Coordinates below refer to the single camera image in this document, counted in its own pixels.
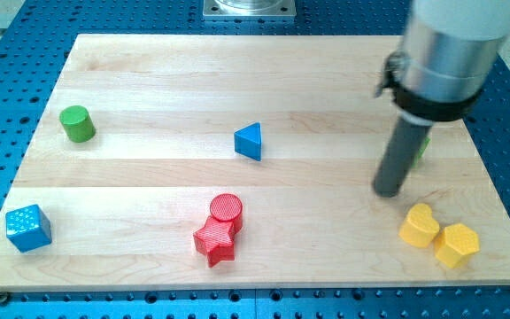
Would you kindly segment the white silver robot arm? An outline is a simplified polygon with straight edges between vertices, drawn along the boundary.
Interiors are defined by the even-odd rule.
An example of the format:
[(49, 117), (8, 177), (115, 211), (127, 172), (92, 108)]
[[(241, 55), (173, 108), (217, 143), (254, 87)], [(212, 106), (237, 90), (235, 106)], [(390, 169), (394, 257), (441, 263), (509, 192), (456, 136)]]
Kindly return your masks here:
[(510, 33), (510, 0), (414, 0), (375, 94), (424, 121), (456, 121), (482, 92)]

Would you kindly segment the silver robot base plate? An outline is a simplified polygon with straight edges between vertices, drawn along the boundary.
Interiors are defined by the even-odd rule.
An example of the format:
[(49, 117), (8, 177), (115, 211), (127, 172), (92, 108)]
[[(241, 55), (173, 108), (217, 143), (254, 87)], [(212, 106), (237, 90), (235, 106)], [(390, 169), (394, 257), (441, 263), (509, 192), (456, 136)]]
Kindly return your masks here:
[(208, 19), (292, 19), (297, 16), (295, 0), (204, 0)]

